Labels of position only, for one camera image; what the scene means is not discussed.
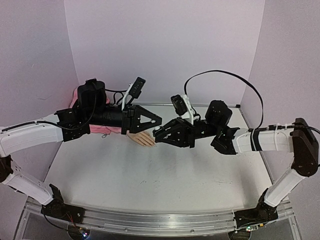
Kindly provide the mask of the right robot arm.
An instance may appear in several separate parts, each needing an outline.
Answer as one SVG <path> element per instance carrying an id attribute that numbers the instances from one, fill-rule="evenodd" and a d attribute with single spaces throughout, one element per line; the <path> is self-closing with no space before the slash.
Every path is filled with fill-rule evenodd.
<path id="1" fill-rule="evenodd" d="M 291 166 L 260 196 L 256 207 L 234 213 L 237 229 L 266 224 L 278 219 L 280 202 L 305 178 L 319 168 L 319 143 L 316 129 L 303 118 L 291 125 L 273 124 L 262 128 L 229 127 L 232 110 L 221 100 L 213 100 L 205 118 L 194 120 L 187 112 L 188 104 L 178 96 L 172 99 L 177 118 L 153 130 L 157 143 L 179 148 L 193 148 L 198 139 L 213 137 L 211 146 L 220 154 L 281 151 L 293 153 Z"/>

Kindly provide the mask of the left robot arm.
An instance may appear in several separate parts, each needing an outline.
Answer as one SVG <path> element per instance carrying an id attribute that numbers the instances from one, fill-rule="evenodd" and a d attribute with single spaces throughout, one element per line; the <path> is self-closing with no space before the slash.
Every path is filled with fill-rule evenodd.
<path id="1" fill-rule="evenodd" d="M 47 206 L 56 218 L 64 218 L 68 208 L 60 190 L 25 173 L 13 161 L 13 153 L 46 143 L 76 140 L 90 134 L 91 125 L 120 128 L 125 135 L 138 134 L 161 124 L 160 116 L 140 105 L 108 103 L 105 83 L 89 79 L 77 88 L 77 100 L 71 108 L 0 129 L 0 182 Z"/>

